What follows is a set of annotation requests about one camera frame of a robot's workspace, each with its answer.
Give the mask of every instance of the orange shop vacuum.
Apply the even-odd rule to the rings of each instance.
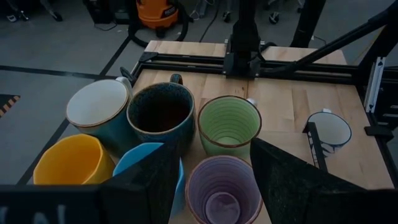
[[[154,29],[158,38],[164,38],[167,29],[182,23],[181,34],[175,41],[183,41],[188,32],[188,23],[192,21],[177,0],[135,0],[135,3],[134,0],[126,0],[126,7],[130,19],[129,37],[141,47],[146,47],[148,43],[136,37],[139,29]]]

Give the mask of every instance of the purple cup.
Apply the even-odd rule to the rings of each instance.
[[[233,156],[201,161],[185,186],[185,198],[202,224],[252,223],[262,207],[251,166]]]

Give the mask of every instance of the white mug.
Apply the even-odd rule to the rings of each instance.
[[[98,138],[116,157],[139,144],[126,116],[132,87],[125,77],[93,82],[69,100],[67,119],[80,132]]]
[[[348,123],[343,118],[333,114],[329,109],[323,109],[321,112],[312,114],[307,122],[315,123],[325,157],[341,149],[352,137],[351,128]],[[315,149],[313,148],[310,133],[308,134],[308,140],[311,151],[314,154]]]

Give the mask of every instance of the white and blue cup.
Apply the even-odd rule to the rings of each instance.
[[[348,123],[329,109],[312,114],[307,122],[315,123],[321,143],[323,155],[328,157],[341,149],[352,137],[353,133]],[[308,133],[312,153],[315,153],[313,139]]]
[[[139,162],[141,159],[145,158],[160,146],[163,143],[157,142],[147,142],[142,143],[139,146],[131,149],[120,159],[119,163],[116,165],[115,169],[113,170],[113,176],[120,174],[122,171],[126,170],[130,166],[134,165],[135,163]],[[175,216],[176,214],[180,213],[184,206],[185,206],[185,177],[184,177],[184,170],[182,166],[182,161],[180,158],[180,171],[178,173],[178,182],[175,188],[174,200],[172,205],[172,211],[170,217]]]
[[[131,98],[127,78],[97,81],[72,96],[67,119],[80,132],[98,138],[112,155],[120,158],[140,143],[126,117]]]

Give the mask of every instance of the yellow cup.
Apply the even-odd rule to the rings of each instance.
[[[100,184],[112,177],[114,162],[100,141],[87,134],[62,139],[40,158],[33,183]]]

